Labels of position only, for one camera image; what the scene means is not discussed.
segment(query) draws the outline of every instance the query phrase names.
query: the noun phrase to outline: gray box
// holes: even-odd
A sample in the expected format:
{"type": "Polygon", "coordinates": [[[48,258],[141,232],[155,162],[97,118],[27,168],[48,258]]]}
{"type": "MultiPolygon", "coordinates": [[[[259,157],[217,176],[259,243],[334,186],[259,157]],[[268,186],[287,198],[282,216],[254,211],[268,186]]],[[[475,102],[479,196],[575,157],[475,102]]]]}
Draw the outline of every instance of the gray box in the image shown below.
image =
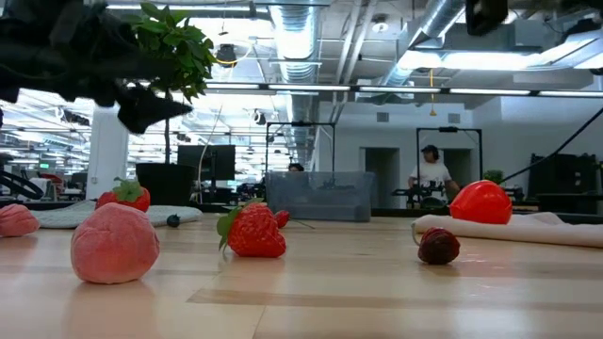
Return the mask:
{"type": "Polygon", "coordinates": [[[292,218],[370,221],[374,173],[270,172],[266,176],[269,208],[292,218]]]}

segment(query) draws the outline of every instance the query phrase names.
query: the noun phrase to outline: plush strawberry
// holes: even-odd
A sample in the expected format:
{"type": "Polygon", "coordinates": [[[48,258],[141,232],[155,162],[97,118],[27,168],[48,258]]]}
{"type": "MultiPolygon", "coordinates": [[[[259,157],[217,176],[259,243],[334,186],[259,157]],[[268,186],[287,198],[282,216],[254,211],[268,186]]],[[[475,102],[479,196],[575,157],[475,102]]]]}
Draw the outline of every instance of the plush strawberry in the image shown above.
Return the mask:
{"type": "Polygon", "coordinates": [[[445,265],[459,256],[460,248],[454,234],[443,228],[431,227],[421,237],[418,258],[430,265],[445,265]]]}
{"type": "Polygon", "coordinates": [[[279,226],[280,229],[282,229],[283,227],[285,227],[286,224],[291,219],[291,215],[287,211],[276,212],[276,214],[274,215],[274,217],[276,218],[276,223],[277,223],[277,225],[279,226]]]}
{"type": "Polygon", "coordinates": [[[218,220],[220,249],[228,246],[238,256],[278,258],[286,251],[276,218],[261,203],[237,207],[218,220]]]}
{"type": "Polygon", "coordinates": [[[151,195],[138,181],[123,180],[120,178],[115,178],[115,180],[120,181],[120,185],[113,188],[112,192],[103,193],[96,202],[95,209],[110,202],[134,207],[142,212],[146,212],[149,209],[151,195]]]}

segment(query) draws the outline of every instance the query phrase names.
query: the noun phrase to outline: wooden tabletop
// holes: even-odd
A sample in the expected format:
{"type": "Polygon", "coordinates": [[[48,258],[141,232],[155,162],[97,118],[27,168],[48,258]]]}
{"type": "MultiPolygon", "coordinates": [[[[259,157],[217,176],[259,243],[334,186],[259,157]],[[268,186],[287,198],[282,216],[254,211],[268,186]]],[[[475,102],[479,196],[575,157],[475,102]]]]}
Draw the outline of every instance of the wooden tabletop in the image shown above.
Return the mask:
{"type": "Polygon", "coordinates": [[[600,339],[603,251],[461,239],[424,266],[409,219],[292,221],[278,260],[218,253],[216,219],[158,228],[141,282],[81,283],[70,231],[0,239],[2,339],[600,339]]]}

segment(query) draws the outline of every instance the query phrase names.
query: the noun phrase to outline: doorway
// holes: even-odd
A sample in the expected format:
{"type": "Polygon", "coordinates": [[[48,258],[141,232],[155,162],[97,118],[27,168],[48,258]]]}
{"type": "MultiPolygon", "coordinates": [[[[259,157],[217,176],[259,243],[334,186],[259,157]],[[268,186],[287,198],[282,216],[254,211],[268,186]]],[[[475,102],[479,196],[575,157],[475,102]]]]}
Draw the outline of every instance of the doorway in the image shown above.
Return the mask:
{"type": "Polygon", "coordinates": [[[375,173],[372,208],[399,208],[392,191],[399,187],[399,149],[365,148],[365,171],[375,173]]]}
{"type": "Polygon", "coordinates": [[[472,177],[471,150],[446,149],[443,150],[443,157],[452,180],[459,186],[469,185],[478,179],[472,177]]]}

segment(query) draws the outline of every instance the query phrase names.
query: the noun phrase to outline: red strawberry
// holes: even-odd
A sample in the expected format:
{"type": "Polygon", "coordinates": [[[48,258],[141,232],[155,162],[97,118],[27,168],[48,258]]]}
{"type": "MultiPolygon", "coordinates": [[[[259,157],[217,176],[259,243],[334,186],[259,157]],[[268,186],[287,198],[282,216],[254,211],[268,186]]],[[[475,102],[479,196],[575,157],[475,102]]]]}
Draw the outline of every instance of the red strawberry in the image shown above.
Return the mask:
{"type": "Polygon", "coordinates": [[[94,207],[94,209],[99,209],[102,205],[106,205],[110,202],[117,202],[117,197],[113,192],[105,192],[96,202],[96,206],[94,207]]]}
{"type": "Polygon", "coordinates": [[[98,202],[96,202],[95,209],[110,202],[134,207],[142,212],[146,212],[149,209],[151,194],[138,181],[122,180],[120,178],[115,178],[115,180],[120,181],[120,185],[113,188],[112,192],[103,193],[98,202]]]}
{"type": "Polygon", "coordinates": [[[278,258],[286,243],[277,226],[272,212],[261,203],[238,207],[218,220],[220,249],[228,244],[242,257],[278,258]]]}
{"type": "Polygon", "coordinates": [[[276,223],[279,225],[279,228],[282,229],[286,226],[286,224],[291,219],[291,215],[287,211],[279,211],[274,215],[276,218],[276,223]]]}

